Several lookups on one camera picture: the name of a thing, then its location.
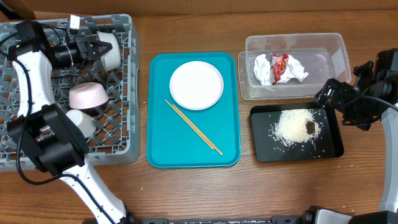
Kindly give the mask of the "grey green bowl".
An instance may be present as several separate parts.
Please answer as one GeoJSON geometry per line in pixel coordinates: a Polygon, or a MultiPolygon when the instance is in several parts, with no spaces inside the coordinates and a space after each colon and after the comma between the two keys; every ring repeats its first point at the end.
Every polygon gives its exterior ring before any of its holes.
{"type": "Polygon", "coordinates": [[[121,64],[121,54],[118,38],[112,33],[97,32],[98,40],[111,44],[110,51],[101,57],[101,63],[106,72],[118,68],[121,64]]]}

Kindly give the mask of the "pink shallow bowl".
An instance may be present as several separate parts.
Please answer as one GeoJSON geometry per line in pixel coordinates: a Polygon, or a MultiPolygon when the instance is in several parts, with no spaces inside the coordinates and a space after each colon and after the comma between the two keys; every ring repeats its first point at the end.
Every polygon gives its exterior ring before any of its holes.
{"type": "Polygon", "coordinates": [[[108,100],[107,92],[100,83],[82,83],[69,90],[69,106],[73,109],[94,108],[103,105],[108,100]]]}

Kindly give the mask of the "brown food scrap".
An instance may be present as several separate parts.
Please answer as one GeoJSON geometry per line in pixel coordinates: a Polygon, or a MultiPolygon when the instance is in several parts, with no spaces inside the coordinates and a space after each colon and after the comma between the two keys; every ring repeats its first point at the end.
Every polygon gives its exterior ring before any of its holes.
{"type": "Polygon", "coordinates": [[[307,134],[314,134],[316,131],[315,123],[313,121],[307,121],[306,124],[307,134]]]}

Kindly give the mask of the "pile of white rice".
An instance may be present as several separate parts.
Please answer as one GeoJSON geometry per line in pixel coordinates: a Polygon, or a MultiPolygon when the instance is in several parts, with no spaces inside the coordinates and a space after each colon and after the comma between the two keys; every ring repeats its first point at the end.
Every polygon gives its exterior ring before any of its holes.
{"type": "Polygon", "coordinates": [[[297,144],[314,143],[320,137],[324,123],[316,121],[315,116],[320,115],[312,109],[283,110],[279,119],[271,124],[269,136],[280,141],[286,147],[297,144]],[[314,134],[307,134],[306,122],[313,121],[316,131],[314,134]]]}

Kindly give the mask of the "white paper cup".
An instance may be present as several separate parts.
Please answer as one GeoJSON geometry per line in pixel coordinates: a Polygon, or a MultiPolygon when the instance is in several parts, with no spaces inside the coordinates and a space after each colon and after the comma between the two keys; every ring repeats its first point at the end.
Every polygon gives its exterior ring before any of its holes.
{"type": "Polygon", "coordinates": [[[78,127],[85,138],[90,137],[96,130],[92,117],[80,110],[70,110],[66,113],[68,118],[78,127]]]}

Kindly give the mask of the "red snack wrapper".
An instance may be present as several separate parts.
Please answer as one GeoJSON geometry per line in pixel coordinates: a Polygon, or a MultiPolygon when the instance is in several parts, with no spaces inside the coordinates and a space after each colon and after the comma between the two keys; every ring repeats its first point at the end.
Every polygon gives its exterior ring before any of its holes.
{"type": "Polygon", "coordinates": [[[289,61],[289,55],[288,54],[273,54],[272,55],[272,60],[271,60],[271,69],[272,73],[274,75],[274,81],[273,84],[275,85],[278,81],[281,80],[282,75],[285,72],[285,69],[287,67],[287,63],[289,61]]]}

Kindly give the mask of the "wooden chopstick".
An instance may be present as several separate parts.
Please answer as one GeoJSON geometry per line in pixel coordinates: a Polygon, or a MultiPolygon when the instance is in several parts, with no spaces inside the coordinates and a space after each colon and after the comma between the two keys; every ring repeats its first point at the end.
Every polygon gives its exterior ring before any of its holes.
{"type": "Polygon", "coordinates": [[[215,150],[214,145],[210,140],[175,106],[172,105],[168,100],[165,102],[189,125],[191,129],[210,147],[210,149],[215,150]]]}
{"type": "Polygon", "coordinates": [[[223,155],[223,153],[221,152],[221,150],[220,149],[218,149],[216,146],[215,146],[215,144],[213,143],[213,142],[211,142],[213,145],[214,145],[214,147],[215,147],[215,151],[219,154],[219,155],[223,155]]]}

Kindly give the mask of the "white napkin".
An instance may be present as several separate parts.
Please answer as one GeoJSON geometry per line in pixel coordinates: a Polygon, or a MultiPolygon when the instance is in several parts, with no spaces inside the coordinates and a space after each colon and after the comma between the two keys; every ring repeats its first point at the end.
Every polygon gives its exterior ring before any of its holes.
{"type": "MultiPolygon", "coordinates": [[[[261,54],[255,58],[254,61],[254,74],[255,77],[260,81],[261,85],[269,86],[274,85],[274,75],[271,69],[272,55],[261,54]]],[[[305,67],[293,56],[289,54],[289,61],[285,69],[284,74],[279,83],[287,83],[291,79],[296,79],[299,82],[303,82],[309,73],[305,71],[305,67]]]]}

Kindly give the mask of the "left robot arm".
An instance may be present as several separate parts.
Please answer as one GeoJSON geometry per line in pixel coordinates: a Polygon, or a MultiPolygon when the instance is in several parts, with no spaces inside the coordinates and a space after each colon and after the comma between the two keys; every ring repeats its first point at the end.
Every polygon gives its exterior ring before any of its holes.
{"type": "Polygon", "coordinates": [[[30,180],[16,160],[20,177],[32,185],[61,180],[69,185],[91,210],[97,223],[134,223],[126,205],[99,177],[88,157],[89,147],[82,131],[56,104],[51,77],[54,70],[85,67],[100,61],[105,71],[120,66],[118,38],[98,32],[96,38],[80,35],[68,21],[63,27],[66,44],[50,45],[44,24],[16,24],[19,43],[4,54],[17,73],[20,105],[17,118],[7,124],[16,142],[16,156],[24,153],[36,169],[52,178],[30,180]]]}

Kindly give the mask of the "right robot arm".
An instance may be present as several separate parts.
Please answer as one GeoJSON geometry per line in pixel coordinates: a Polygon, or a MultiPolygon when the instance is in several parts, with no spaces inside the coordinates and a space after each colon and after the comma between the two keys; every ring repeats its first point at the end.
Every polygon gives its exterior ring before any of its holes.
{"type": "Polygon", "coordinates": [[[355,84],[326,81],[314,96],[321,107],[333,108],[343,115],[344,126],[367,131],[380,121],[386,141],[384,190],[377,212],[349,216],[311,206],[301,223],[397,223],[397,49],[383,50],[375,61],[355,66],[355,84]]]}

